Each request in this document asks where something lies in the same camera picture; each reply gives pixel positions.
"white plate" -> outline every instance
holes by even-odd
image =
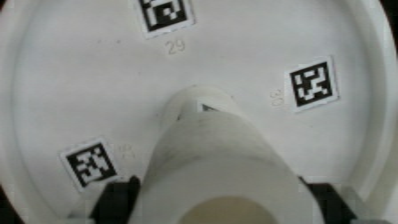
[[[34,223],[67,216],[80,193],[58,154],[94,137],[113,146],[124,178],[144,177],[163,105],[195,84],[234,96],[296,175],[352,185],[368,197],[398,103],[376,1],[192,0],[193,25],[151,39],[131,2],[5,5],[0,178],[19,213]],[[284,73],[321,57],[332,57],[339,99],[295,113]]]

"curved edge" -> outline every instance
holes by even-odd
[[[23,34],[41,0],[7,1],[0,13],[0,183],[26,224],[57,223],[19,155],[12,117],[12,77]]]
[[[376,188],[396,138],[398,63],[392,33],[380,2],[376,0],[346,0],[346,4],[364,37],[362,41],[368,46],[369,67],[373,70],[373,117],[362,154],[348,181],[369,206],[368,199]]]

